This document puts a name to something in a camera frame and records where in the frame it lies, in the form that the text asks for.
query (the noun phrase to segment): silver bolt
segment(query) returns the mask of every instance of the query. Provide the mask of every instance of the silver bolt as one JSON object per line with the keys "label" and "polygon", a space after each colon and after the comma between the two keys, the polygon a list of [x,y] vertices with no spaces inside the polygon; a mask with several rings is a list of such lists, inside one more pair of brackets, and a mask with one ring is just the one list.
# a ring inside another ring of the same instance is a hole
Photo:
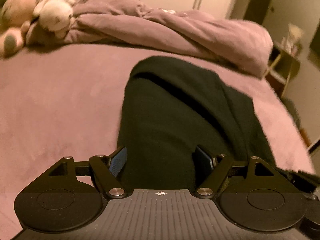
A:
{"label": "silver bolt", "polygon": [[109,190],[109,194],[112,196],[121,196],[124,194],[124,189],[119,188],[119,187],[115,187],[115,188],[112,188],[111,190]]}
{"label": "silver bolt", "polygon": [[207,187],[202,187],[197,190],[198,194],[201,196],[209,196],[213,193],[212,189],[207,188]]}

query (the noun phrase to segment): stuffed animal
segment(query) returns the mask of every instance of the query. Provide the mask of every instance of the stuffed animal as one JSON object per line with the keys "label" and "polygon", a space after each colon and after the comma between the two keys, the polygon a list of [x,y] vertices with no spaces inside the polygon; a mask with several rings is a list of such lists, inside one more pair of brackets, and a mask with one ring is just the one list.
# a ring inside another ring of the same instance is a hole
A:
{"label": "stuffed animal", "polygon": [[0,36],[0,57],[8,57],[25,44],[25,37],[33,19],[36,0],[7,0],[0,12],[6,31]]}
{"label": "stuffed animal", "polygon": [[33,11],[39,17],[39,24],[44,30],[54,32],[56,38],[63,39],[75,22],[72,6],[75,0],[37,0]]}

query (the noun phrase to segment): white plush toy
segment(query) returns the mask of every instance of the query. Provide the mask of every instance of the white plush toy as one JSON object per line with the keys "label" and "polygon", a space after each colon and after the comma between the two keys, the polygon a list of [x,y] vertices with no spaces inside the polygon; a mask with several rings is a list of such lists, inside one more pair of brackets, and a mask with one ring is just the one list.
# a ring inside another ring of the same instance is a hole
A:
{"label": "white plush toy", "polygon": [[72,9],[75,0],[37,0],[37,3],[33,16],[39,17],[40,26],[63,39],[75,22]]}

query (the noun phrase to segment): black pants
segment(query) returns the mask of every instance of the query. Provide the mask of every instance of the black pants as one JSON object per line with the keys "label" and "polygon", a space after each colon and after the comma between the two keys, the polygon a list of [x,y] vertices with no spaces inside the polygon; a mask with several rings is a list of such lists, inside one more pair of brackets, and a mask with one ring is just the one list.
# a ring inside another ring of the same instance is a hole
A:
{"label": "black pants", "polygon": [[128,149],[120,176],[127,189],[195,189],[197,145],[274,164],[252,100],[216,73],[170,57],[148,58],[132,70],[118,145]]}

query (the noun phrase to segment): mattress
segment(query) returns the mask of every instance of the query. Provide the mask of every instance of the mattress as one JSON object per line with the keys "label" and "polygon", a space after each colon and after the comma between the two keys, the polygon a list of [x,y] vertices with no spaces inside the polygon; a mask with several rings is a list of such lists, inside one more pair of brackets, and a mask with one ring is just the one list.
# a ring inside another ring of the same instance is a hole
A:
{"label": "mattress", "polygon": [[75,161],[116,149],[131,69],[153,55],[215,71],[253,99],[276,165],[314,172],[291,116],[265,79],[188,56],[130,46],[75,44],[23,49],[0,60],[0,239],[16,235],[16,195],[61,157]]}

